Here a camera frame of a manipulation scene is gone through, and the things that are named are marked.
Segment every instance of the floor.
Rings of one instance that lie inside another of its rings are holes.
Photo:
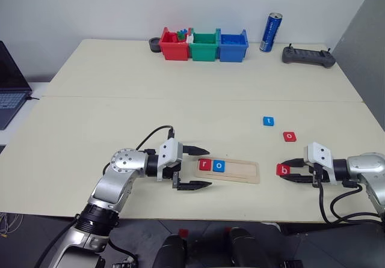
[[[7,238],[0,237],[0,267],[33,267],[46,245],[68,223],[65,218],[25,215],[23,224]],[[242,227],[254,235],[276,267],[284,259],[301,259],[305,268],[385,267],[385,234],[376,225],[285,236],[273,225],[257,222],[122,220],[111,232],[113,242],[138,254],[141,268],[151,268],[158,249],[170,234],[188,229],[189,268],[225,267],[224,232]],[[48,254],[47,267],[56,248]],[[106,267],[125,256],[109,246],[102,254]]]

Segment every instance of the game controller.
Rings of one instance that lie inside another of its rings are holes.
[[[291,44],[288,47],[284,47],[282,51],[282,61],[289,62],[309,62],[313,64],[323,65],[325,68],[330,68],[335,64],[336,59],[331,55],[328,50],[302,50],[294,49]]]

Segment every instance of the blue can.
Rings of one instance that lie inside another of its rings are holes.
[[[278,13],[271,13],[267,18],[267,24],[265,32],[263,34],[262,41],[259,49],[262,52],[270,52],[273,48],[274,40],[278,32],[278,28],[282,22],[282,15]]]

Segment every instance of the laptop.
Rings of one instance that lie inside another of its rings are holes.
[[[8,126],[31,93],[31,87],[0,41],[0,130]]]

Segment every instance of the white table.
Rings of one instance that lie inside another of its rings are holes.
[[[260,183],[176,191],[170,181],[138,179],[121,217],[322,221],[318,191],[279,178],[276,164],[302,157],[313,141],[335,158],[385,153],[385,134],[338,65],[284,64],[283,46],[261,53],[251,44],[241,64],[165,61],[146,41],[83,41],[0,154],[0,171],[9,171],[0,173],[0,210],[73,216],[116,150],[172,124],[179,141],[213,157],[258,162]],[[264,127],[263,116],[276,125]],[[284,131],[298,141],[284,142]],[[144,148],[164,139],[156,134]],[[195,179],[196,160],[186,158],[183,181]],[[345,190],[325,185],[325,206]],[[336,209],[374,211],[365,193]]]
[[[45,89],[48,86],[48,83],[28,83],[32,89],[31,97],[41,98]],[[25,119],[31,113],[32,108],[36,105],[38,100],[29,100],[24,103],[20,108],[17,114],[13,117],[12,121],[9,123],[5,130],[0,131],[0,145],[7,145],[12,136],[17,132],[18,128],[23,124]]]

